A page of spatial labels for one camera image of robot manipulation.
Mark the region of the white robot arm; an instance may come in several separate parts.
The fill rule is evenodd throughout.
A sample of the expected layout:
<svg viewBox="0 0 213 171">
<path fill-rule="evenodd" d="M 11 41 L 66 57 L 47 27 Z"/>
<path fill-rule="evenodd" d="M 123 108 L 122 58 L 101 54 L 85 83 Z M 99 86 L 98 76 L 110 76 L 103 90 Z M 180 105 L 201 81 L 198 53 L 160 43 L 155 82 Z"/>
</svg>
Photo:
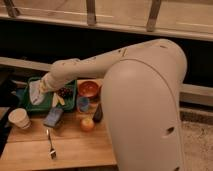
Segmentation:
<svg viewBox="0 0 213 171">
<path fill-rule="evenodd" d="M 186 70 L 183 50 L 155 39 L 85 60 L 59 60 L 41 89 L 101 77 L 102 111 L 119 170 L 185 171 L 179 94 Z"/>
</svg>

